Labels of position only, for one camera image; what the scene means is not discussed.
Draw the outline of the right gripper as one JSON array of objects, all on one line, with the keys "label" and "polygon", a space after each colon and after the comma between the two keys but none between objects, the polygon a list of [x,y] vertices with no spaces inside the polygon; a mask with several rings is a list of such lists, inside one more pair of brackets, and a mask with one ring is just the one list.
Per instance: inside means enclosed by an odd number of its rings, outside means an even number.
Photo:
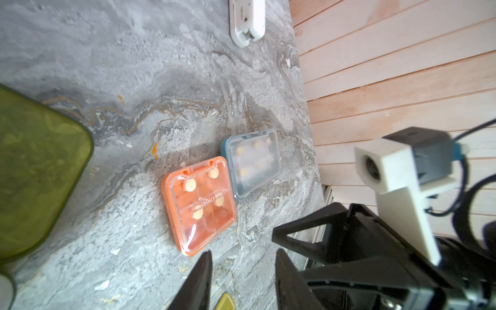
[{"label": "right gripper", "polygon": [[437,236],[430,263],[365,205],[332,203],[275,227],[272,241],[314,262],[302,276],[323,297],[342,291],[353,309],[495,309],[495,261]]}]

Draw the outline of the blue pillbox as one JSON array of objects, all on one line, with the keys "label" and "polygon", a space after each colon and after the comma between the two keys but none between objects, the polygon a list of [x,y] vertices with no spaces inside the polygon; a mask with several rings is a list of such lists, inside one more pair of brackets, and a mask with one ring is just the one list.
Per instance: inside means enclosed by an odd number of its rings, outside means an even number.
[{"label": "blue pillbox", "polygon": [[280,174],[282,165],[275,129],[231,136],[223,140],[221,155],[226,159],[236,200],[243,200]]}]

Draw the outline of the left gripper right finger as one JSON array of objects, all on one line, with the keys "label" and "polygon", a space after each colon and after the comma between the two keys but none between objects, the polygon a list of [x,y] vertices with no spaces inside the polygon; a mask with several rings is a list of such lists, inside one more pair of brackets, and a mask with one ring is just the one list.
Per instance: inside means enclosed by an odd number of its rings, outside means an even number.
[{"label": "left gripper right finger", "polygon": [[278,309],[324,309],[283,249],[276,252]]}]

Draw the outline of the orange pillbox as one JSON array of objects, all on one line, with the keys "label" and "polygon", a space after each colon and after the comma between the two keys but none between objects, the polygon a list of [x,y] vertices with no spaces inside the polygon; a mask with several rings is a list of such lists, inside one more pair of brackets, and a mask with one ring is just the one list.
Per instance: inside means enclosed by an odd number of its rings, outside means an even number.
[{"label": "orange pillbox", "polygon": [[161,193],[175,244],[193,257],[237,218],[227,161],[217,156],[166,175]]}]

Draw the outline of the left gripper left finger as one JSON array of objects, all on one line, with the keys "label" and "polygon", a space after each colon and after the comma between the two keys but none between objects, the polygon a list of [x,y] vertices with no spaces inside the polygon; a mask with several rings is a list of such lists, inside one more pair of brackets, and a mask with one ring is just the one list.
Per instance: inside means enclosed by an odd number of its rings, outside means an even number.
[{"label": "left gripper left finger", "polygon": [[171,302],[168,310],[209,309],[213,259],[210,251],[205,251],[196,262],[186,281]]}]

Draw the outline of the green lid white pillbox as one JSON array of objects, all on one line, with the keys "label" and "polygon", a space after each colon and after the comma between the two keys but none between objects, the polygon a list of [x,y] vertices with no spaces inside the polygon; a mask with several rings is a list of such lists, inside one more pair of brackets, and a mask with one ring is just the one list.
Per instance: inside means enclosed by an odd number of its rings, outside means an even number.
[{"label": "green lid white pillbox", "polygon": [[1,264],[46,240],[93,152],[85,126],[1,86]]}]

